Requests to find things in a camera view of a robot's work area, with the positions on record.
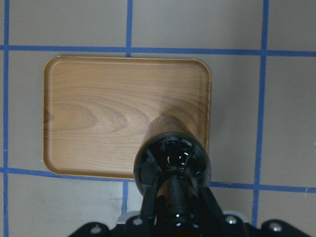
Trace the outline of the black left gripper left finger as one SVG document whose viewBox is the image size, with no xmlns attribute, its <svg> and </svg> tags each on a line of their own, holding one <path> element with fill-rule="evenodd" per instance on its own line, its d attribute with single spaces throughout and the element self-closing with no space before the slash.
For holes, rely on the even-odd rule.
<svg viewBox="0 0 316 237">
<path fill-rule="evenodd" d="M 146 187 L 143 194 L 140 216 L 149 222 L 154 222 L 156 218 L 156 199 L 157 194 L 155 189 L 153 187 Z"/>
</svg>

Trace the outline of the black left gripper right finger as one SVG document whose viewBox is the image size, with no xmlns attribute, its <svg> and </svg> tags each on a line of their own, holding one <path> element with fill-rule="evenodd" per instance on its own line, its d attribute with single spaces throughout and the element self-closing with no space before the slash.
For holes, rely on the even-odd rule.
<svg viewBox="0 0 316 237">
<path fill-rule="evenodd" d="M 198 205 L 201 217 L 205 220 L 218 220 L 223 216 L 222 209 L 209 187 L 199 188 Z"/>
</svg>

